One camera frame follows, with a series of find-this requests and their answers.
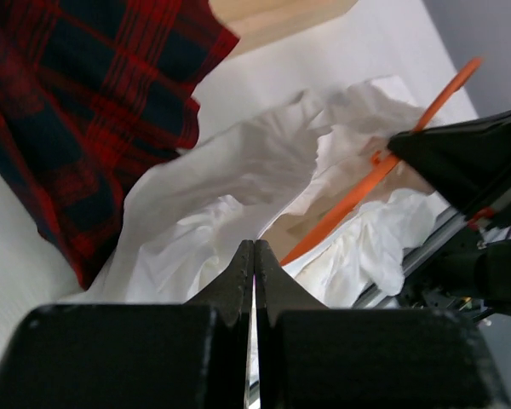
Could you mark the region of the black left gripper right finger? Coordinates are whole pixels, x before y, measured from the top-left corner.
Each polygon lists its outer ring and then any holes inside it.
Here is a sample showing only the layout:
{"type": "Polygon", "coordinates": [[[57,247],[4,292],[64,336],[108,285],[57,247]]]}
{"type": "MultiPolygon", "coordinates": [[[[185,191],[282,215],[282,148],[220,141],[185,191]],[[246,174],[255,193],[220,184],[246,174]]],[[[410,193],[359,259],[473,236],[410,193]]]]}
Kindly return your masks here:
{"type": "Polygon", "coordinates": [[[327,308],[255,243],[264,408],[508,408],[475,324],[443,309],[327,308]]]}

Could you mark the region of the orange hanger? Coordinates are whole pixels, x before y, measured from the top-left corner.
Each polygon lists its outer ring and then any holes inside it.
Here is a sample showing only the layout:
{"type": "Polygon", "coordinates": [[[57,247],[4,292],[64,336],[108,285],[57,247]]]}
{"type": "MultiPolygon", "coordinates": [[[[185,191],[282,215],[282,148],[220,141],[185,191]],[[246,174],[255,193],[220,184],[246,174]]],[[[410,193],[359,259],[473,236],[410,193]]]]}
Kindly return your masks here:
{"type": "MultiPolygon", "coordinates": [[[[423,130],[442,106],[473,76],[483,63],[482,57],[471,59],[457,75],[443,88],[435,100],[412,129],[413,132],[423,130]]],[[[322,242],[339,223],[398,165],[400,159],[389,154],[383,159],[375,153],[371,159],[373,169],[344,198],[342,198],[318,224],[280,261],[281,266],[303,256],[322,242]]]]}

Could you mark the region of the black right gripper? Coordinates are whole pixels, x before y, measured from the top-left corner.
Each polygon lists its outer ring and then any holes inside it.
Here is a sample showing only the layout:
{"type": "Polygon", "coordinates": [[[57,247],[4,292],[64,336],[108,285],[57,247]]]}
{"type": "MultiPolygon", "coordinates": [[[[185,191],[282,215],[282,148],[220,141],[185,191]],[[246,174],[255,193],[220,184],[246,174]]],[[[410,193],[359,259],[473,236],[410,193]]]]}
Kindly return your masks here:
{"type": "Polygon", "coordinates": [[[511,225],[511,110],[460,124],[403,131],[388,150],[405,161],[468,221],[511,225]]]}

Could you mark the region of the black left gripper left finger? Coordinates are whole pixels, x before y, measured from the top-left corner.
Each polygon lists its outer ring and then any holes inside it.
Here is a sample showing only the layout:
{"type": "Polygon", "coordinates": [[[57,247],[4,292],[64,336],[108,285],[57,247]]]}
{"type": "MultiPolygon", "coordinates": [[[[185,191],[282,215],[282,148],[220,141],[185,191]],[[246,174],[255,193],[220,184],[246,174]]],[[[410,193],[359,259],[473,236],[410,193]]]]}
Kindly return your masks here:
{"type": "Polygon", "coordinates": [[[254,245],[183,304],[50,304],[0,360],[0,408],[244,408],[254,245]]]}

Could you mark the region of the white pleated skirt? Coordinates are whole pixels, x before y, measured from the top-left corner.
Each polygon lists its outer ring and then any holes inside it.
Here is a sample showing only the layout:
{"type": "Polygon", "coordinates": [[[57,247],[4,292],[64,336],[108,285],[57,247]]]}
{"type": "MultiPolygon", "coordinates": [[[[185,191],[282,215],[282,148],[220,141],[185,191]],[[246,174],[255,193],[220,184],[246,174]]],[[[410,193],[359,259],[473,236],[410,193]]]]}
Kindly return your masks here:
{"type": "MultiPolygon", "coordinates": [[[[303,92],[150,169],[125,200],[112,259],[75,300],[185,302],[246,239],[268,241],[283,259],[421,115],[398,77],[352,85],[329,102],[303,92]]],[[[372,284],[394,296],[405,251],[428,238],[444,209],[401,164],[286,272],[330,307],[352,306],[372,284]]]]}

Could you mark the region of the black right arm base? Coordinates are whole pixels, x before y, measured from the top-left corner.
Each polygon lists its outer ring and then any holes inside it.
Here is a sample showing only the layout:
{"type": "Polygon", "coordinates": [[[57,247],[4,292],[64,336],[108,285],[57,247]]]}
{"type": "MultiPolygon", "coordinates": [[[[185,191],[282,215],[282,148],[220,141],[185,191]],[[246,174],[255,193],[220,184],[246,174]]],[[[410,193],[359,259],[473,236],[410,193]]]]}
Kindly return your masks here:
{"type": "Polygon", "coordinates": [[[477,251],[447,256],[431,268],[463,309],[449,309],[480,322],[493,314],[511,316],[511,238],[486,243],[477,251]]]}

